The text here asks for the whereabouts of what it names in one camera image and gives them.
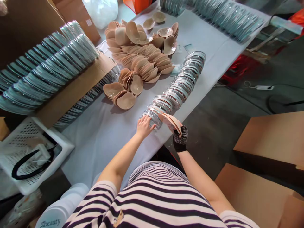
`hand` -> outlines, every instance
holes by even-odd
[[[151,131],[155,128],[156,124],[154,124],[152,127],[150,127],[150,120],[151,117],[148,115],[145,115],[141,119],[137,121],[137,131],[136,134],[140,136],[142,139],[147,137]]]
[[[178,134],[177,130],[174,130],[173,134],[173,146],[176,152],[183,152],[186,151],[186,142],[188,139],[188,129],[186,126],[181,127],[181,138]]]

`wrist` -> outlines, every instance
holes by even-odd
[[[138,132],[135,133],[135,135],[133,136],[133,138],[135,138],[136,140],[139,140],[141,142],[145,139],[144,135],[140,134]]]

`power strip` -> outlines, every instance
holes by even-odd
[[[274,89],[274,86],[272,86],[272,85],[257,85],[256,87],[255,87],[255,89],[257,89],[257,90],[273,90]]]

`cardboard box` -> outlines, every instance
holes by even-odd
[[[47,128],[52,127],[54,123],[112,70],[115,65],[109,57],[100,53],[98,59],[96,59],[90,67],[39,109],[36,116]]]
[[[47,0],[6,1],[8,14],[0,17],[0,69],[65,24]]]
[[[6,125],[4,118],[5,117],[0,117],[0,141],[5,140],[5,138],[10,134],[10,130]]]
[[[27,228],[35,228],[39,218],[40,218],[40,216],[37,217],[37,218],[35,218],[35,219],[33,219],[33,220],[29,223],[29,225],[27,226]]]
[[[76,20],[93,44],[100,41],[100,35],[82,0],[53,0],[53,3],[65,22]]]
[[[215,183],[235,210],[260,228],[304,227],[304,198],[289,188],[231,164]]]
[[[304,111],[252,117],[234,150],[304,168]]]

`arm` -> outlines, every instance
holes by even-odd
[[[190,184],[204,195],[218,215],[223,211],[235,211],[229,201],[215,182],[197,164],[194,158],[186,149],[188,130],[182,127],[182,137],[179,139],[178,133],[174,130],[173,145],[178,152],[183,168],[187,174]]]
[[[111,181],[117,191],[120,190],[121,182],[129,168],[134,155],[142,141],[155,128],[149,126],[151,117],[144,116],[137,122],[136,134],[127,142],[127,144],[114,156],[110,163],[105,167],[97,181]]]

